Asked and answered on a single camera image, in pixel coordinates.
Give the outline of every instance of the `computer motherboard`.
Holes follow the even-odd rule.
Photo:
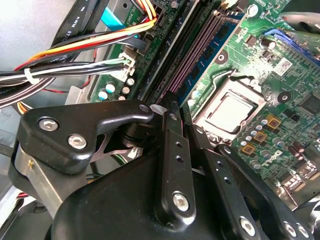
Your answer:
[[[236,149],[291,209],[317,195],[320,40],[284,21],[290,0],[152,3],[157,23],[136,36],[147,48],[114,46],[108,58],[127,58],[128,69],[101,77],[92,102],[159,104],[175,92],[212,144]],[[132,6],[123,24],[142,18]]]

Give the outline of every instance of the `blue ram stick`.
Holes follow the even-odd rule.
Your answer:
[[[204,51],[202,51],[196,64],[188,72],[183,83],[176,91],[180,105],[185,103],[199,80],[206,73],[207,69],[214,63],[218,54],[222,51],[229,39],[233,36],[235,30],[244,20],[244,16],[244,13],[237,12],[236,14],[228,14],[223,17],[219,30],[216,32]]]

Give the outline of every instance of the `white cable tie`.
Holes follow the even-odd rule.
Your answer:
[[[33,78],[30,72],[30,68],[25,68],[24,69],[24,75],[26,79],[32,84],[38,84],[39,83],[39,78]]]

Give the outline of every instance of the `cpu socket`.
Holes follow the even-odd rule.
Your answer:
[[[249,86],[248,77],[230,77],[205,103],[195,124],[223,139],[233,140],[266,105],[264,96]]]

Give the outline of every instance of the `label sticker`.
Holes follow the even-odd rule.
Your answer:
[[[292,66],[292,63],[285,57],[274,67],[273,71],[279,76],[283,76],[289,68]]]

